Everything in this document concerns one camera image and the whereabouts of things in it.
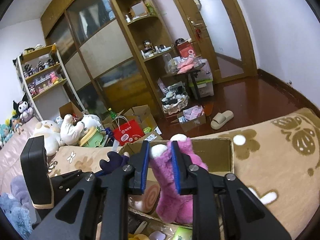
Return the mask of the green tissue pack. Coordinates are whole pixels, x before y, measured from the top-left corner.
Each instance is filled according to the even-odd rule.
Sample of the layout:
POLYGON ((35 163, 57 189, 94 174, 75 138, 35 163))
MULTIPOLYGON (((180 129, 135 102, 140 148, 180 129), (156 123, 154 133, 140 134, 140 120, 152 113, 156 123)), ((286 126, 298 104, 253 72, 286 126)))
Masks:
POLYGON ((177 228, 172 240, 192 240, 193 231, 191 229, 177 228))

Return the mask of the pink plush bear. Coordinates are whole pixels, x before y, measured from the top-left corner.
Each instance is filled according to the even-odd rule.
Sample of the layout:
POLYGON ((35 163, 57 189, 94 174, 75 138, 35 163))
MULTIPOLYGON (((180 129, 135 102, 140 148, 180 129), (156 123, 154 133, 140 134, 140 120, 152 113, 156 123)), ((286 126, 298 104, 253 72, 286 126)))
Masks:
POLYGON ((161 188, 156 212, 166 223, 191 224, 193 222, 193 196, 181 196, 176 190, 171 158, 172 141, 178 142, 180 151, 191 158, 192 164, 208 170, 208 166, 194 153, 191 139, 186 135, 176 134, 166 144, 152 146, 149 163, 161 188))

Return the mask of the purple haired plush doll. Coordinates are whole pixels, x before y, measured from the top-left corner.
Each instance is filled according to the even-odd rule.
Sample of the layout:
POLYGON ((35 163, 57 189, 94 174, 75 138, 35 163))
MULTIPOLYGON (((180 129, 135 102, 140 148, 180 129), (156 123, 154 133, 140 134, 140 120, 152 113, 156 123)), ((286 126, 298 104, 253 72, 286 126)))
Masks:
POLYGON ((129 153, 125 152, 120 155, 117 152, 110 151, 107 153, 107 160, 101 159, 99 161, 99 166, 101 168, 102 174, 111 174, 115 169, 127 165, 129 161, 129 153))

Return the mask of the pink swirl roll plush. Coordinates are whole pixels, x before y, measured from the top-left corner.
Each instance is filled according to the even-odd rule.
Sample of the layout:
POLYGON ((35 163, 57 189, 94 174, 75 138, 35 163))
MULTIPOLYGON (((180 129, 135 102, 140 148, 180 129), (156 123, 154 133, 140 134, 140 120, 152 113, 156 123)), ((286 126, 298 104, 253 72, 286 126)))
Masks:
POLYGON ((160 185, 156 181, 148 180, 146 182, 146 188, 142 195, 128 196, 129 207, 142 212, 149 213, 153 210, 153 207, 158 199, 160 193, 160 185))

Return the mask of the green yellow plush bag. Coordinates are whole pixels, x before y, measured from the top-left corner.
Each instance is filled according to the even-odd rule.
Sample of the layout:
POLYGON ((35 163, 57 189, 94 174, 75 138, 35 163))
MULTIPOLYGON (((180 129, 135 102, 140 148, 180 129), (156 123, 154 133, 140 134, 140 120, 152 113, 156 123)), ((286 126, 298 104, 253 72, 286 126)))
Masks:
POLYGON ((104 147, 106 133, 99 127, 90 127, 87 133, 79 140, 80 147, 104 147))

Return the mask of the lilac soap in wrapper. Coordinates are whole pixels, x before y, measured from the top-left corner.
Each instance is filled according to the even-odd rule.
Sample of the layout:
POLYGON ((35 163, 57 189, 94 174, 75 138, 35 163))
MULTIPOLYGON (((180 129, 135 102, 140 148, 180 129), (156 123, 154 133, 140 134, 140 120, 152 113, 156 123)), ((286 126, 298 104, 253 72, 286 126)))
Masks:
POLYGON ((166 234, 161 231, 154 231, 149 235, 149 240, 165 240, 166 237, 166 234))

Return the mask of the white bunny plush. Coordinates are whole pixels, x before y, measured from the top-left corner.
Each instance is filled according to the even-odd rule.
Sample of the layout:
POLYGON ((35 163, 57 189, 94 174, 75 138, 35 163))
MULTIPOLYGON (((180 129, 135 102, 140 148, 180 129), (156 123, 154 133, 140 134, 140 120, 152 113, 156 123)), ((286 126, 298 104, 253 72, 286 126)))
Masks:
POLYGON ((73 116, 66 114, 61 125, 60 137, 66 145, 76 145, 84 128, 83 122, 79 121, 74 125, 73 116))

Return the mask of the red paper shopping bag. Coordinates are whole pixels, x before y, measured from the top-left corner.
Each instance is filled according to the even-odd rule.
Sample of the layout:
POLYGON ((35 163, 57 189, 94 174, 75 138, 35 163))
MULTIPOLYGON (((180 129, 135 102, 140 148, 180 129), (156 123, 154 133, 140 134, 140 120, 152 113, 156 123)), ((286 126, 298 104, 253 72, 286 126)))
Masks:
POLYGON ((120 115, 115 118, 115 122, 116 128, 113 130, 113 134, 120 146, 124 146, 126 143, 133 143, 144 137, 144 132, 135 119, 128 120, 120 115))

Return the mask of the beige floral blanket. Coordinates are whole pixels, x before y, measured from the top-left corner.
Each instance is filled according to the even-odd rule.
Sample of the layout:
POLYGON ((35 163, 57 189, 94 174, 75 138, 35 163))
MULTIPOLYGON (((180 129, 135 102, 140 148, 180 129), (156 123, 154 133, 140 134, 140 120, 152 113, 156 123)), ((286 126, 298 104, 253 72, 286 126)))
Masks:
MULTIPOLYGON (((306 239, 319 221, 319 118, 308 108, 225 133, 192 139, 226 138, 233 144, 235 175, 273 213, 292 239, 306 239)), ((98 172, 106 148, 63 146, 49 162, 49 176, 98 172)), ((149 213, 129 211, 148 221, 144 234, 173 236, 178 223, 163 222, 155 203, 149 213)))

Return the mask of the white duck plush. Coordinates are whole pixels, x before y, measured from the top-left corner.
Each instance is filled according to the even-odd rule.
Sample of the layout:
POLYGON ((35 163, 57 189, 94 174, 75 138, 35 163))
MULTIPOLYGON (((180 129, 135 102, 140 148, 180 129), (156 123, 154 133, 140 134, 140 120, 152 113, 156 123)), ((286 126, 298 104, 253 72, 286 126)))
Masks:
POLYGON ((44 136, 44 147, 47 156, 55 155, 59 148, 65 145, 60 136, 60 127, 51 120, 40 121, 36 124, 33 137, 44 136))

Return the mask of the beige slipper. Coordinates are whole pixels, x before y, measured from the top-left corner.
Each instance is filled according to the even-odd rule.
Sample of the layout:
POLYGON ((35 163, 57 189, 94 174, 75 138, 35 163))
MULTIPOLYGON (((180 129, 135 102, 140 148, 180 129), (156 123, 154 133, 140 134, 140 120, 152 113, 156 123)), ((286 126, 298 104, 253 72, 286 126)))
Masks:
POLYGON ((210 123, 210 126, 212 129, 218 130, 233 118, 234 118, 234 114, 230 110, 224 111, 223 113, 217 113, 213 117, 210 123))

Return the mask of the open cardboard box on floor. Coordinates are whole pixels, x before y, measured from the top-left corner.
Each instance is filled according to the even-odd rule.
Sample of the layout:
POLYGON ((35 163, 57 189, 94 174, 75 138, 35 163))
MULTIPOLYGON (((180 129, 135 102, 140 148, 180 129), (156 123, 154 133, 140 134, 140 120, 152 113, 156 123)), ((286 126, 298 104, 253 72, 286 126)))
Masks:
POLYGON ((202 106, 195 105, 176 115, 171 125, 179 125, 184 132, 190 131, 206 123, 206 115, 202 106))

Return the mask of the white storage bin green lid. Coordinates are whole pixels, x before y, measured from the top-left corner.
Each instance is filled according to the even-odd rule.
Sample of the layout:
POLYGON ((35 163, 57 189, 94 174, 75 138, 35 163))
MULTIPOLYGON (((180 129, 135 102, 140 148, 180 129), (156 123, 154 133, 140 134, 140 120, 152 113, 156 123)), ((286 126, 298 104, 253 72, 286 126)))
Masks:
POLYGON ((201 98, 213 96, 213 75, 208 60, 200 59, 199 62, 203 67, 198 72, 194 72, 199 95, 201 98))

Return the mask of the white wooden toy shelf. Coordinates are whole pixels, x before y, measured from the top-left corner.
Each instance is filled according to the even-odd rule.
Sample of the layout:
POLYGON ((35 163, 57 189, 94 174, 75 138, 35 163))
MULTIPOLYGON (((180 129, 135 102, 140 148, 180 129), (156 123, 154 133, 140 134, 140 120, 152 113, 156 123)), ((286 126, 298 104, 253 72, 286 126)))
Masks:
POLYGON ((86 110, 55 43, 25 49, 13 64, 21 90, 39 120, 54 119, 59 108, 69 102, 86 110))

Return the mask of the red box white logo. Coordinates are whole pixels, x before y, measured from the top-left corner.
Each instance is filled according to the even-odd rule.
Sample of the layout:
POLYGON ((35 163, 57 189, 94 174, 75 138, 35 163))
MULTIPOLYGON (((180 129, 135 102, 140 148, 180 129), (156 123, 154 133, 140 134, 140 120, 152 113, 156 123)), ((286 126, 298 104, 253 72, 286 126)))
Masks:
POLYGON ((180 56, 183 58, 188 58, 190 56, 194 57, 196 55, 193 45, 189 41, 184 41, 178 44, 176 47, 180 56))

